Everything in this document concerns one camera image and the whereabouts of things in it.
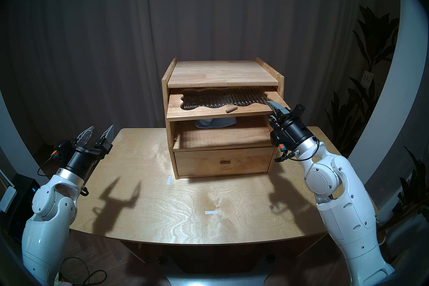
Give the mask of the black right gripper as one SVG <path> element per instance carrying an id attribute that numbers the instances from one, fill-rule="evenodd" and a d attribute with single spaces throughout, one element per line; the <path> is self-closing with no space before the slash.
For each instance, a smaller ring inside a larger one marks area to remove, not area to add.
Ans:
<path id="1" fill-rule="evenodd" d="M 281 151 L 294 151 L 301 143 L 312 138 L 313 133 L 302 123 L 301 116 L 305 110 L 304 105 L 296 105 L 291 111 L 275 101 L 267 101 L 274 115 L 268 115 L 268 123 L 272 128 L 270 132 L 271 145 L 284 146 Z"/>

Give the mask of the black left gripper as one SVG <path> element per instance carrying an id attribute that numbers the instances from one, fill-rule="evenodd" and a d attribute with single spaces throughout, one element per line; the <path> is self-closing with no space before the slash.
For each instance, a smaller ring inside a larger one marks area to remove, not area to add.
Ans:
<path id="1" fill-rule="evenodd" d="M 94 145 L 95 150 L 87 150 L 84 146 L 91 138 L 93 130 L 94 126 L 87 128 L 77 136 L 76 141 L 61 141 L 55 145 L 51 157 L 59 158 L 61 168 L 79 177 L 87 177 L 92 167 L 109 154 L 114 140 L 114 125 L 111 125 Z"/>

